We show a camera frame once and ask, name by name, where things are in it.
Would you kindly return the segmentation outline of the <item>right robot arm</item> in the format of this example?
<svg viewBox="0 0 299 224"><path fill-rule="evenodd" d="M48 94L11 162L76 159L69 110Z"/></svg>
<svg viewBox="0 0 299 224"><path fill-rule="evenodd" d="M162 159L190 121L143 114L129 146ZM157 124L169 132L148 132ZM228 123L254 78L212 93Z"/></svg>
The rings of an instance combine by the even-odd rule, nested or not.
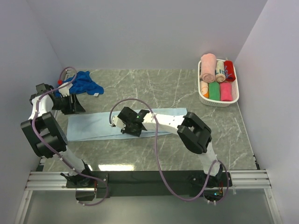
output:
<svg viewBox="0 0 299 224"><path fill-rule="evenodd" d="M201 172L208 188L232 186L229 172L225 171L213 150L211 129L193 112L175 116L149 110L135 112L124 107L111 118L111 126L135 137L140 137L145 131L175 134L190 152L199 155L203 167Z"/></svg>

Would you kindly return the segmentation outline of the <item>light blue towel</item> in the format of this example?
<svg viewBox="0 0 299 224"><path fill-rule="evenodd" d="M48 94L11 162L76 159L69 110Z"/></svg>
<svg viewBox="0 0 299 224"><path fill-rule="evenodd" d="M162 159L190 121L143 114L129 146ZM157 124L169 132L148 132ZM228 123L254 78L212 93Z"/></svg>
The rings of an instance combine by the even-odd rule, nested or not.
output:
<svg viewBox="0 0 299 224"><path fill-rule="evenodd" d="M155 108L153 112L167 115L185 115L186 108ZM109 113L99 112L92 114L71 115L68 118L67 139L68 141L85 140L121 140L137 138L132 135L122 134L117 127L109 125ZM155 130L142 131L140 138L155 136Z"/></svg>

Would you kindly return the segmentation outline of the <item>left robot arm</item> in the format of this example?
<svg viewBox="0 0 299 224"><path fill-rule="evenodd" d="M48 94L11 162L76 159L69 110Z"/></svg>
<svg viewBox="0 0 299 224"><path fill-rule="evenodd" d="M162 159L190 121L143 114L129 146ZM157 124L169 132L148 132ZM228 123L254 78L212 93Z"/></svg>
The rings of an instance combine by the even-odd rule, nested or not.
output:
<svg viewBox="0 0 299 224"><path fill-rule="evenodd" d="M48 84L36 86L37 93L30 97L32 113L28 120L21 123L21 129L37 156L58 159L68 168L67 174L61 174L67 181L76 187L90 187L94 182L91 170L68 148L67 137L51 113L57 110L70 115L83 113L85 109L75 94L56 97L52 92L40 99L53 89Z"/></svg>

